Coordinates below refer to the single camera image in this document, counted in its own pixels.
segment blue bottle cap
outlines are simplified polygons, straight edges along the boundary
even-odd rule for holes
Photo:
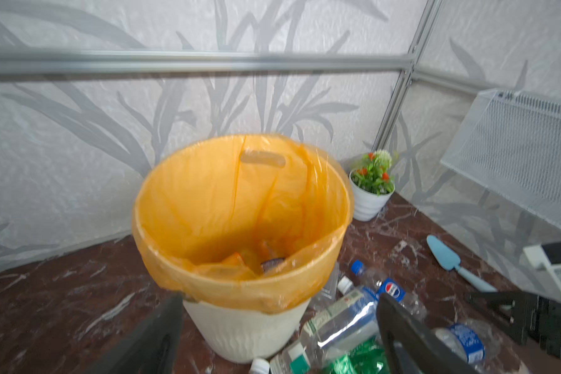
[[[359,260],[355,260],[351,264],[351,271],[353,272],[353,274],[360,275],[361,273],[364,272],[364,269],[365,269],[364,263]]]

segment trash bag rim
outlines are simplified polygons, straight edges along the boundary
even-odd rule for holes
[[[134,221],[135,221],[135,228],[137,229],[137,233],[139,234],[139,236],[141,237],[143,243],[145,243],[146,245],[146,249],[153,255],[155,256],[157,259],[161,260],[163,264],[165,264],[167,267],[170,267],[171,269],[174,269],[175,271],[182,273],[183,275],[187,276],[187,275],[191,275],[193,276],[193,278],[199,279],[201,281],[205,281],[207,283],[211,283],[211,284],[226,284],[226,285],[264,285],[270,282],[277,282],[279,280],[283,280],[284,278],[289,278],[289,277],[293,277],[295,275],[298,275],[299,273],[302,273],[304,271],[307,271],[307,269],[313,265],[315,265],[317,262],[322,261],[324,259],[324,254],[326,254],[329,251],[333,251],[334,250],[334,246],[329,246],[324,252],[322,252],[317,258],[313,259],[312,261],[309,261],[308,263],[293,269],[287,273],[283,273],[280,275],[273,275],[270,277],[259,277],[257,279],[254,280],[220,280],[220,279],[213,279],[207,276],[203,276],[201,274],[197,274],[194,272],[190,272],[187,271],[185,269],[181,269],[178,266],[174,265],[168,258],[167,256],[164,256],[163,254],[161,254],[159,251],[156,251],[154,249],[154,245],[155,242],[153,240],[153,238],[151,238],[151,236],[146,235],[143,226],[141,224],[141,220],[139,219],[139,208],[137,207],[137,201],[139,200],[139,198],[142,196],[142,194],[145,192],[145,188],[148,185],[148,181],[154,176],[154,172],[158,170],[158,168],[163,167],[163,165],[172,159],[172,157],[174,156],[178,156],[181,153],[190,151],[191,149],[193,149],[195,146],[199,146],[205,142],[210,142],[210,141],[220,141],[221,139],[225,139],[225,138],[247,138],[247,137],[264,137],[264,138],[278,138],[278,139],[282,139],[282,140],[286,140],[286,141],[290,141],[290,142],[295,142],[293,141],[291,138],[288,138],[284,135],[281,134],[231,134],[231,135],[225,135],[223,137],[215,137],[215,138],[210,138],[210,139],[205,139],[202,141],[197,141],[194,142],[192,144],[187,145],[186,147],[183,147],[179,150],[176,150],[175,152],[173,152],[172,154],[170,154],[168,157],[166,157],[165,160],[162,160],[159,164],[157,164],[152,170],[150,170],[150,172],[148,173],[148,175],[146,176],[146,178],[143,180],[141,188],[137,194],[137,197],[135,198],[135,202],[133,204],[133,216],[134,216]],[[313,146],[311,144],[305,144],[305,143],[300,143],[301,145],[305,146],[306,148],[309,149],[309,151],[318,153],[318,151],[320,151],[320,149],[316,146]],[[335,228],[333,231],[329,232],[328,234],[326,234],[325,236],[321,237],[319,240],[324,240],[325,238],[328,237],[332,237],[332,236],[336,236],[337,233],[340,232],[344,232],[347,227],[351,224],[352,218],[353,218],[353,191],[351,190],[351,186],[347,183],[347,179],[348,176],[345,173],[345,171],[343,170],[343,168],[339,168],[337,170],[337,168],[333,165],[333,162],[330,162],[330,156],[328,155],[328,159],[325,159],[325,161],[328,163],[329,168],[336,174],[336,177],[341,181],[341,184],[343,186],[344,191],[346,192],[346,194],[349,196],[349,198],[347,198],[347,204],[348,204],[348,211],[346,214],[346,217],[344,219],[344,223],[342,225],[340,225],[339,227]]]

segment potted plant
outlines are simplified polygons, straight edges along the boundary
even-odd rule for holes
[[[355,198],[353,217],[358,221],[370,221],[389,201],[395,191],[394,178],[388,171],[392,157],[380,150],[365,154],[349,173]]]

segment white mesh rack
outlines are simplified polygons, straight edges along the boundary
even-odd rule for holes
[[[441,163],[561,228],[561,102],[480,92]]]

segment trash bin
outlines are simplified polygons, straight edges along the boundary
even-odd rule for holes
[[[289,340],[352,216],[348,178],[328,154],[281,135],[233,135],[154,168],[132,228],[148,272],[183,292],[214,351],[248,362]]]

